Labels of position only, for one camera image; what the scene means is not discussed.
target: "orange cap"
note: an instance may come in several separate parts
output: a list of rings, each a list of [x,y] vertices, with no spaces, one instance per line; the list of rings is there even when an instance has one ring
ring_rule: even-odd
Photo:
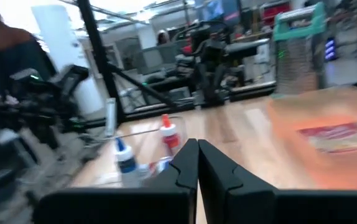
[[[169,128],[172,125],[169,116],[167,114],[162,115],[162,124],[164,125],[165,128]]]

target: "green grater handle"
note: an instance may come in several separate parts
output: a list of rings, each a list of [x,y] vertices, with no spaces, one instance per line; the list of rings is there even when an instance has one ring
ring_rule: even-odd
[[[292,30],[289,29],[287,19],[290,14],[293,15],[296,14],[295,11],[280,13],[276,15],[276,18],[274,20],[275,23],[274,41],[302,38],[302,37],[307,37],[309,35],[320,34],[322,32],[325,32],[326,22],[325,22],[325,9],[324,9],[323,2],[318,2],[316,3],[316,5],[308,7],[308,10],[311,7],[313,8],[312,19],[311,19],[311,24],[307,27],[299,27]],[[307,8],[298,9],[296,11],[299,12],[298,14],[301,14],[302,10],[307,10]]]

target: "glue bottle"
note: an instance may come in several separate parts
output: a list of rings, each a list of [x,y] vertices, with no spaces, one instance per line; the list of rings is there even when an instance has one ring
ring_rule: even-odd
[[[126,145],[121,138],[116,138],[116,144],[115,155],[119,170],[121,171],[123,187],[141,187],[139,168],[131,147]]]
[[[167,156],[174,156],[174,152],[180,149],[180,137],[176,130],[176,125],[170,122],[167,114],[162,115],[162,141],[166,146]]]

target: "cheese grater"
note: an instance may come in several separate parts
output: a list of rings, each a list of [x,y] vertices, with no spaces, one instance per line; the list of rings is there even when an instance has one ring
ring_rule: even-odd
[[[276,94],[296,95],[325,88],[323,3],[278,14],[275,23]]]

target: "food box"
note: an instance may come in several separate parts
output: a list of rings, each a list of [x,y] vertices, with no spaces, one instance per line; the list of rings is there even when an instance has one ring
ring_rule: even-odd
[[[274,135],[321,189],[357,189],[357,88],[270,99]]]

